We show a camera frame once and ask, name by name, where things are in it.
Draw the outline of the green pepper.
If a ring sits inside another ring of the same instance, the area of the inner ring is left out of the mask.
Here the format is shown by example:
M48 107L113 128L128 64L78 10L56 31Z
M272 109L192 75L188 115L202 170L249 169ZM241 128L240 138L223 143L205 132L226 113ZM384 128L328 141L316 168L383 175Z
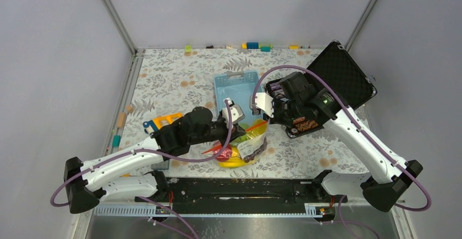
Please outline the green pepper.
M235 141L240 143L246 140L257 138L265 132L265 125L254 124L252 126L249 126L245 131L246 133L243 136L237 138Z

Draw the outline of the clear zip top bag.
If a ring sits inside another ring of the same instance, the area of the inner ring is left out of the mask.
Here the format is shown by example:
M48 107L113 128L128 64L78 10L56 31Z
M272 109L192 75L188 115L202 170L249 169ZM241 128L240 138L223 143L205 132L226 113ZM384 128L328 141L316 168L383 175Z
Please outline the clear zip top bag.
M237 147L242 159L244 157L252 154L254 152L254 150L258 149L262 145L264 139L266 139L266 130L267 130L267 127L268 127L268 122L264 121L263 119L257 119L257 120L254 121L253 125L254 124L265 125L265 132L263 134L261 134L260 136L258 136L257 138L254 138L254 139L246 140L246 141L240 142L240 143L238 143L237 141L233 141L233 142L228 144L228 145ZM250 125L242 124L242 127L246 127L246 126L248 128Z

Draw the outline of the red apple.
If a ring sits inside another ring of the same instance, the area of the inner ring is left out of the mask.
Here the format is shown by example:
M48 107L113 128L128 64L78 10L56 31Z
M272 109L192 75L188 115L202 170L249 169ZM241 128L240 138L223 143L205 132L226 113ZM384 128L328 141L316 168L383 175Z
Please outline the red apple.
M233 157L233 149L234 147L231 145L228 145L224 151L216 157L216 160L220 162L225 162Z

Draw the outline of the dark purple grapes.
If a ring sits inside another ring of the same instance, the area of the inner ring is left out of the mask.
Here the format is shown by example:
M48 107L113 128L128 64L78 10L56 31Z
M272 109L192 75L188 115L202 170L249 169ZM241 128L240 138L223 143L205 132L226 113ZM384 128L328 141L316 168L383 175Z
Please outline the dark purple grapes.
M267 144L268 143L266 139L264 139L262 145L258 149L254 150L252 154L243 158L244 162L249 163L251 161L254 161L256 158L258 158L258 156L261 155L266 150Z

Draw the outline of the yellow banana bunch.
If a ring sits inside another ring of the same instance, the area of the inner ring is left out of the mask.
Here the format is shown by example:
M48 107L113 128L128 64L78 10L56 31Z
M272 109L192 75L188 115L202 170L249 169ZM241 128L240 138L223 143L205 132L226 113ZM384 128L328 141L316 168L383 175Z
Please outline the yellow banana bunch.
M218 161L218 165L222 168L238 168L238 167L243 167L248 164L253 163L254 161L251 161L249 163L245 163L244 160L241 158L241 155L237 149L237 147L234 147L233 149L233 157L225 162L220 162Z

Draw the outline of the light blue plastic basket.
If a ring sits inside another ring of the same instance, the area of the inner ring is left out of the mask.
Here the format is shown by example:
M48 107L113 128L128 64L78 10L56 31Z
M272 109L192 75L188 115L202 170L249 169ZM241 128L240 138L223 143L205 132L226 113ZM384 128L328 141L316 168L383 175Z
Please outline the light blue plastic basket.
M256 71L226 72L214 77L216 109L221 111L225 107L224 99L230 98L242 108L245 115L241 124L252 126L262 115L253 115L250 108L251 95L259 81Z

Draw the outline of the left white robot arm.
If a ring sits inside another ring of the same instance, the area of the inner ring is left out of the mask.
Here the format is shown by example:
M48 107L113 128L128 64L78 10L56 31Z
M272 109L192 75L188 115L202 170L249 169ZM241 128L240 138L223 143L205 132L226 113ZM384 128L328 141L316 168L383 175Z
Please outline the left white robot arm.
M230 141L245 135L239 126L245 115L238 105L227 105L217 120L205 107L196 107L165 126L148 126L148 137L114 154L90 161L70 158L65 163L64 188L70 213L91 210L106 200L152 197L163 201L169 187L161 177L149 174L127 177L126 174L143 166L170 159L180 160L191 145L219 141L227 146Z

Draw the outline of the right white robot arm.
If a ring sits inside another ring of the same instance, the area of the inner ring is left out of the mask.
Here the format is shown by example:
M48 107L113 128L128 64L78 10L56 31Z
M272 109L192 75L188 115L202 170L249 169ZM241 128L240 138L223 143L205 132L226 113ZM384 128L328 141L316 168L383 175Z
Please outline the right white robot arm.
M423 170L419 161L406 160L390 150L360 121L343 94L318 76L293 72L267 83L265 91L272 124L292 127L295 119L305 117L334 134L366 167L360 174L323 170L313 179L317 201L346 195L388 212Z

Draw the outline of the black poker chip case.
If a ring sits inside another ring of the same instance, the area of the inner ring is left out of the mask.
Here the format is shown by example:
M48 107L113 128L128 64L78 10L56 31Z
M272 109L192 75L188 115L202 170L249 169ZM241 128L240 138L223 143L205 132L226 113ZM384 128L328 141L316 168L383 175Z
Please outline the black poker chip case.
M377 94L376 87L356 64L343 45L333 40L307 67L323 79L354 110L360 108ZM309 83L317 90L324 87L311 75L306 75ZM265 84L265 91L273 98L286 100L279 82L282 77ZM298 138L321 130L313 120L295 119L291 127L283 126L289 138Z

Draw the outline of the blue yellow toy bricks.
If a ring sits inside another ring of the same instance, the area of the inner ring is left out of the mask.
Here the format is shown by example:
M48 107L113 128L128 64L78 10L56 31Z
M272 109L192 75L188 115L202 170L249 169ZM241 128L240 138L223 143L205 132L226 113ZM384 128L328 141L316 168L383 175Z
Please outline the blue yellow toy bricks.
M262 52L270 52L273 49L273 45L262 45L258 42L246 42L241 45L241 48L245 50L260 50Z

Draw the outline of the blue grey block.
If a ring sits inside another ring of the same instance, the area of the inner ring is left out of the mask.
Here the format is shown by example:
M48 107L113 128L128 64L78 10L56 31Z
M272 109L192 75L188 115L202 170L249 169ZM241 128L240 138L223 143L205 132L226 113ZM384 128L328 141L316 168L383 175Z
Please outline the blue grey block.
M160 163L155 163L155 164L151 165L151 169L152 170L159 170L159 171L168 170L169 169L169 163L170 163L169 160L163 161L163 162L160 162Z

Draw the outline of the yellow orange toy truck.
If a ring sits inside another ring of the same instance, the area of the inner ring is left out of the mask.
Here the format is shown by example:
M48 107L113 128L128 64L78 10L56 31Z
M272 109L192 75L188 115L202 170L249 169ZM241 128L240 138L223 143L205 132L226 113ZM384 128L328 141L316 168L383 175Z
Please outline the yellow orange toy truck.
M181 118L183 115L181 113L174 113L170 115L165 115L162 117L157 117L149 121L143 122L144 132L146 134L151 134L155 131L158 131L160 128L172 124L177 119Z

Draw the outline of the floral table mat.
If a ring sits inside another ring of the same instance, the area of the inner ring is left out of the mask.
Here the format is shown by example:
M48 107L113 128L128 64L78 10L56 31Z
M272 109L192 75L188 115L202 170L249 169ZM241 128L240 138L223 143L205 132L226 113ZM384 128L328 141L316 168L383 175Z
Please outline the floral table mat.
M203 106L217 112L214 77L226 72L256 71L259 75L279 65L307 67L319 49L273 49L270 52L244 49L146 50L136 75L120 149L144 140L143 122L158 116L187 113ZM222 168L216 160L201 162L211 143L194 145L184 161L171 160L168 177L301 178L310 179L325 169L339 173L365 173L360 160L334 135L319 130L291 139L280 125L270 125L266 150L253 163Z

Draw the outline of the teal block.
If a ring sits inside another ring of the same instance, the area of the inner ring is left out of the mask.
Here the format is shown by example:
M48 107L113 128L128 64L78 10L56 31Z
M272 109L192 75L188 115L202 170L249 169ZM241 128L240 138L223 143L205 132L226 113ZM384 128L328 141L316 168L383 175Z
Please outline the teal block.
M113 148L117 148L120 146L120 142L121 142L121 136L120 135L114 135L113 138L112 138L112 147Z

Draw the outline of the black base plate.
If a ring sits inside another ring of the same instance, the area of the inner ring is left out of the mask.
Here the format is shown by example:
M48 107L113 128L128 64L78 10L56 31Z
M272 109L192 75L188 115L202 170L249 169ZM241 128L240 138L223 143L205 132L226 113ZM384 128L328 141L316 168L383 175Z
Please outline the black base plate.
M309 204L329 207L329 195L310 179L173 178L161 181L150 200L179 214L303 214Z

